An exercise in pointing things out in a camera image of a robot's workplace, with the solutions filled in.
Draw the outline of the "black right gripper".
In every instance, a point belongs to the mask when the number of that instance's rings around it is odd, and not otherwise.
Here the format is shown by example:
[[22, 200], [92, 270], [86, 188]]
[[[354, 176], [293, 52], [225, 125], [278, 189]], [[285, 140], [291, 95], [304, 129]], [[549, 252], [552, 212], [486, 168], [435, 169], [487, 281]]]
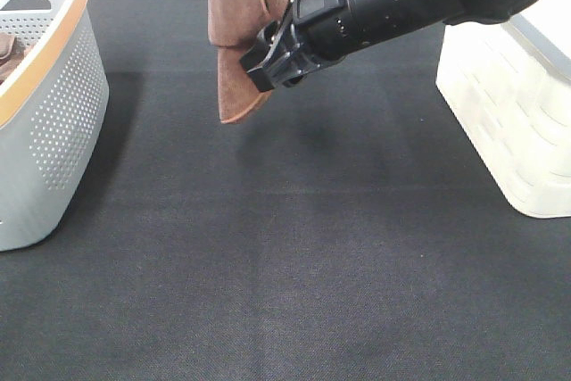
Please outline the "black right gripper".
[[293, 85], [346, 55], [461, 15], [461, 0], [290, 0], [240, 64], [260, 92]]

